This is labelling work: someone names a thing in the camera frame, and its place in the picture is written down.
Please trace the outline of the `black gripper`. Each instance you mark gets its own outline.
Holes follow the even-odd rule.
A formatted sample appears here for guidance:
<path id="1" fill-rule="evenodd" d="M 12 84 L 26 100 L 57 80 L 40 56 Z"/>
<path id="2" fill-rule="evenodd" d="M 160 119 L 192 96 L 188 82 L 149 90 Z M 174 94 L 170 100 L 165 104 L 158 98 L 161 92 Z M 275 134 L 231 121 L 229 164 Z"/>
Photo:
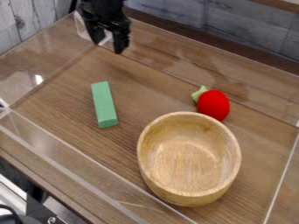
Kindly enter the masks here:
<path id="1" fill-rule="evenodd" d="M 113 31 L 114 54 L 129 46 L 129 19 L 124 14 L 125 0 L 81 0 L 78 13 L 85 22 L 89 38 L 97 45 L 105 38 L 104 29 Z"/>

